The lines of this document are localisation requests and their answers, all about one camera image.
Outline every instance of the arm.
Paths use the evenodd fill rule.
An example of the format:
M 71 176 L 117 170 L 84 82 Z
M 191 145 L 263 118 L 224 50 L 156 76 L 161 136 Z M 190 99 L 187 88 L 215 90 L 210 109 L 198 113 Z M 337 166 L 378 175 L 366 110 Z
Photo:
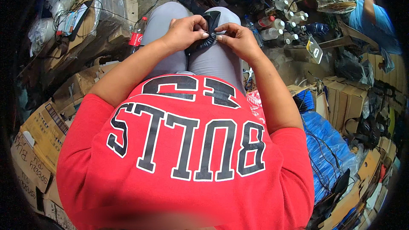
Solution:
M 195 25 L 200 27 L 198 31 L 193 31 Z M 196 40 L 207 38 L 209 34 L 203 29 L 207 29 L 207 23 L 200 15 L 172 19 L 165 36 L 147 44 L 118 64 L 89 93 L 117 107 L 161 60 L 188 48 Z
M 223 30 L 227 30 L 227 35 L 217 36 L 216 39 L 231 47 L 254 70 L 269 134 L 287 127 L 304 130 L 291 94 L 274 65 L 258 47 L 253 32 L 235 23 L 223 24 L 215 32 Z
M 373 8 L 375 4 L 374 0 L 364 0 L 364 14 L 371 21 L 373 25 L 376 24 L 375 9 Z

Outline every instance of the coca-cola bottle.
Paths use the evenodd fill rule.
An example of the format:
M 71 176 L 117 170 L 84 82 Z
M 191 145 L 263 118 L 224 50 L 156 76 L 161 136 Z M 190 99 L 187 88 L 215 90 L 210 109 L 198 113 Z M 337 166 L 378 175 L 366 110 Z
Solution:
M 135 24 L 135 27 L 133 28 L 133 31 L 132 31 L 132 36 L 130 37 L 130 40 L 129 40 L 129 44 L 132 46 L 130 49 L 129 55 L 133 54 L 139 49 L 141 45 L 142 37 L 145 32 L 147 22 L 148 22 L 148 18 L 143 16 L 141 22 Z

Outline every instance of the gray pants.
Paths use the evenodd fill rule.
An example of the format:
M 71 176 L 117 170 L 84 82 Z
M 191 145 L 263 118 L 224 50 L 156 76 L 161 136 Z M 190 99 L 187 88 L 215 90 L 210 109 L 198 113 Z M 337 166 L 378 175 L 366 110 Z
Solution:
M 209 11 L 221 12 L 219 25 L 228 22 L 241 25 L 240 18 L 227 8 L 213 7 L 206 12 Z M 189 14 L 186 8 L 177 2 L 167 2 L 159 6 L 148 20 L 141 45 L 144 46 L 165 35 L 173 18 L 180 19 L 187 16 Z M 146 79 L 164 74 L 183 73 L 183 71 L 221 78 L 234 85 L 243 95 L 246 94 L 243 87 L 242 59 L 224 44 L 214 42 L 210 48 L 192 53 L 189 62 L 184 51 L 176 52 L 161 60 Z

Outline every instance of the blue tarp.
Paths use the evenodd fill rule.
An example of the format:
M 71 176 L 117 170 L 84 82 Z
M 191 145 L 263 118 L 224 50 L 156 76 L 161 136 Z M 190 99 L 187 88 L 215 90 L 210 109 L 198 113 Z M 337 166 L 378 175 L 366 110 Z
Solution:
M 331 190 L 337 178 L 348 168 L 351 171 L 350 176 L 354 176 L 358 171 L 358 162 L 356 161 L 355 154 L 350 152 L 340 133 L 327 120 L 315 111 L 306 111 L 301 116 L 304 119 L 307 148 L 310 152 L 311 166 L 313 168 L 314 204 L 316 204 L 329 194 L 329 191 L 323 185 Z M 323 141 L 337 156 L 341 171 L 336 165 L 335 157 Z

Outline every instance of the knee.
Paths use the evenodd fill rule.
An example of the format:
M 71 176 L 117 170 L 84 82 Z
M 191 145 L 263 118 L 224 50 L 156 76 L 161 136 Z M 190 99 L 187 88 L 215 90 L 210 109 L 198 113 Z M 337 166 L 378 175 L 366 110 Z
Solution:
M 157 7 L 156 9 L 155 9 L 155 11 L 159 11 L 159 12 L 161 12 L 161 13 L 163 13 L 163 14 L 166 14 L 166 13 L 168 13 L 168 12 L 175 12 L 175 11 L 177 11 L 177 12 L 187 12 L 186 11 L 186 8 L 182 5 L 182 4 L 180 4 L 180 3 L 178 3 L 178 2 L 167 2 L 167 3 L 164 3 L 163 5 L 161 5 L 161 6 L 159 6 L 159 7 Z

